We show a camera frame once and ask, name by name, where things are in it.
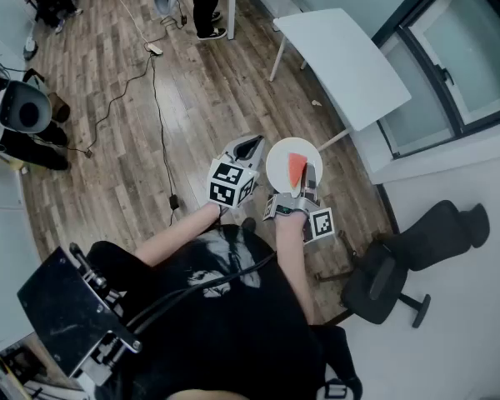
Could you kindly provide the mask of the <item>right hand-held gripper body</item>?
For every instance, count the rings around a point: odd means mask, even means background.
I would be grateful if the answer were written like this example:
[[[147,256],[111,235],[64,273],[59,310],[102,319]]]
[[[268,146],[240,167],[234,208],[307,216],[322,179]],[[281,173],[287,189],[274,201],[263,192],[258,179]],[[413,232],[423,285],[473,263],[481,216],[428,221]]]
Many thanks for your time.
[[[272,195],[267,201],[263,220],[293,213],[303,213],[306,216],[302,230],[305,244],[335,234],[332,209],[320,206],[314,189],[303,190],[297,197],[289,192]]]

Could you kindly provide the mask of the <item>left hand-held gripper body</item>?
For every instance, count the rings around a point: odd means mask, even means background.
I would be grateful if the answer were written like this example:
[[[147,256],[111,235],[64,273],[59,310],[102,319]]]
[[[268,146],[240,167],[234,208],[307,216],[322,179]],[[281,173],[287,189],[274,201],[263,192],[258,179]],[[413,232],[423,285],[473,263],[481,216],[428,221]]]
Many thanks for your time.
[[[235,209],[252,197],[258,172],[235,162],[227,154],[213,159],[207,175],[207,199]]]

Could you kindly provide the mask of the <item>red watermelon slice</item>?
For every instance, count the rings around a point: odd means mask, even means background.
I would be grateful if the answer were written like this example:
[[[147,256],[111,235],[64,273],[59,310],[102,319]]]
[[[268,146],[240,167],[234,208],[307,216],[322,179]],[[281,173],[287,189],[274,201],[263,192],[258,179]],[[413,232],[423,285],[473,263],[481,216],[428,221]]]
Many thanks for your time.
[[[308,158],[301,154],[295,152],[288,154],[287,174],[292,189],[296,188],[300,183],[307,161]]]

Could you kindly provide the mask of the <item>white round plate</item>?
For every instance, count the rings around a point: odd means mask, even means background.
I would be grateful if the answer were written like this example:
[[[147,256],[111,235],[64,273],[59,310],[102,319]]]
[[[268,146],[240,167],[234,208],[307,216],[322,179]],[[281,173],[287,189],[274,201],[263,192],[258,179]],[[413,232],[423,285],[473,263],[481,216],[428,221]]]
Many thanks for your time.
[[[315,168],[316,184],[323,176],[323,161],[317,148],[300,137],[287,137],[277,142],[267,155],[266,174],[272,188],[278,193],[290,193],[294,198],[300,193],[300,183],[291,187],[288,176],[288,156],[297,153],[307,158]]]

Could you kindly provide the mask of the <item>person's right forearm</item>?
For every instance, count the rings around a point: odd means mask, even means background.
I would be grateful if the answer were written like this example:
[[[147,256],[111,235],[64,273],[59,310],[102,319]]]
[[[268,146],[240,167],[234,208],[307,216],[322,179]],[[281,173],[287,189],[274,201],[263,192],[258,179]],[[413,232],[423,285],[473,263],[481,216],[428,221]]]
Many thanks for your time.
[[[277,262],[297,297],[307,323],[313,325],[313,296],[303,251],[303,227],[306,220],[307,216],[303,212],[275,217]]]

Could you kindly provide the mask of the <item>person's left forearm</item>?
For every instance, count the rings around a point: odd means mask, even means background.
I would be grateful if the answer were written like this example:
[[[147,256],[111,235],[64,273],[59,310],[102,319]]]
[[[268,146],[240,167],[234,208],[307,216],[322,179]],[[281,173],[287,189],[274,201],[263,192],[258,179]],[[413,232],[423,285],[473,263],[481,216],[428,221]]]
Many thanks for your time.
[[[135,256],[149,267],[155,267],[205,232],[219,216],[220,207],[210,202],[149,238],[137,248]]]

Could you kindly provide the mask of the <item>black office chair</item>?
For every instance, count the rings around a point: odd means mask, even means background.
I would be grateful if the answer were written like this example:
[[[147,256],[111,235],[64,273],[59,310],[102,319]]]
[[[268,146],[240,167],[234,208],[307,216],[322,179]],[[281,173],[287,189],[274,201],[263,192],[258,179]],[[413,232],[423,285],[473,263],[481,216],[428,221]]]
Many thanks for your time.
[[[417,300],[403,293],[408,274],[480,248],[489,234],[481,203],[460,211],[449,200],[438,202],[404,232],[370,243],[342,289],[342,304],[360,318],[381,324],[400,301],[416,312],[412,327],[419,328],[431,297]]]

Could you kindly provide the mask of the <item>person's black trouser leg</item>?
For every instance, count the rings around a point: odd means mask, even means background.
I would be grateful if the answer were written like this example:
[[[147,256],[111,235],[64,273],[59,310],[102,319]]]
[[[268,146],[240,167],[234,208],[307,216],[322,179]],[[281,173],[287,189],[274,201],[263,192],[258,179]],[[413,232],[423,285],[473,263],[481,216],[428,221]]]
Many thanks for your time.
[[[312,332],[322,347],[322,356],[326,363],[325,382],[334,377],[342,380],[355,377],[359,379],[353,365],[345,330],[338,326],[319,325],[312,326]]]

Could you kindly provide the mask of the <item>person's black shirt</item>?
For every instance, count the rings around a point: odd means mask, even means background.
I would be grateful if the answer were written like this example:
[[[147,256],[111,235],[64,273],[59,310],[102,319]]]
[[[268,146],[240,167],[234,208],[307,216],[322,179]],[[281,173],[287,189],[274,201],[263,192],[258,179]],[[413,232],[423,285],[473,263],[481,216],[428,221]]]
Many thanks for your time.
[[[140,334],[142,351],[125,354],[96,400],[165,400],[189,389],[228,391],[249,400],[315,400],[323,350],[272,249],[258,235],[223,225],[149,267],[110,242],[88,260],[124,292],[122,318],[180,289],[190,294]]]

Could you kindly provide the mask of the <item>black framed window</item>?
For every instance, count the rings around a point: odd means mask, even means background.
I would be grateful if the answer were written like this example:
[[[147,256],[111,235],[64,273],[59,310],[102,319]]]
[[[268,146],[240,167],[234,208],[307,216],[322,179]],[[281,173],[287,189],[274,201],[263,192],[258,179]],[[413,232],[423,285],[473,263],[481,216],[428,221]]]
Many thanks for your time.
[[[412,95],[377,123],[394,158],[500,124],[500,0],[405,0],[372,40]]]

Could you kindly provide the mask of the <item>brown bag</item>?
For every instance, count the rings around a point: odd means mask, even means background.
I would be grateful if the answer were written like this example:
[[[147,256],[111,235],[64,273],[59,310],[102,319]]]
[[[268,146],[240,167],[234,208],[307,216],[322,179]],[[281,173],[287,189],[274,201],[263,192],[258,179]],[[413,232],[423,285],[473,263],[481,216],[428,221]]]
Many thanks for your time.
[[[55,92],[50,92],[47,97],[52,107],[52,120],[57,123],[65,123],[70,117],[70,106]]]

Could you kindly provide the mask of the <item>white round floor device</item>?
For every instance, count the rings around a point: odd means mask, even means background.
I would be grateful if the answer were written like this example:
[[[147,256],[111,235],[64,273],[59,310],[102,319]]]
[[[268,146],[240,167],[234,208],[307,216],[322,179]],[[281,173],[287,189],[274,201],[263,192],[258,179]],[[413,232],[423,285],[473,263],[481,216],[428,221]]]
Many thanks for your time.
[[[22,55],[26,62],[31,61],[38,51],[38,43],[35,41],[33,36],[27,37],[27,40],[24,44]]]

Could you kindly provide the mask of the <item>white desk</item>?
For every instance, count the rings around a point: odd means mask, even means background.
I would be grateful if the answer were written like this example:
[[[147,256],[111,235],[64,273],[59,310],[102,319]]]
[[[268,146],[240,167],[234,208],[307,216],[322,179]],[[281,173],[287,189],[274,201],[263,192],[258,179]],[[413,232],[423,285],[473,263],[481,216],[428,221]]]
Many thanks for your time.
[[[0,352],[33,332],[18,290],[39,265],[20,175],[0,167]]]

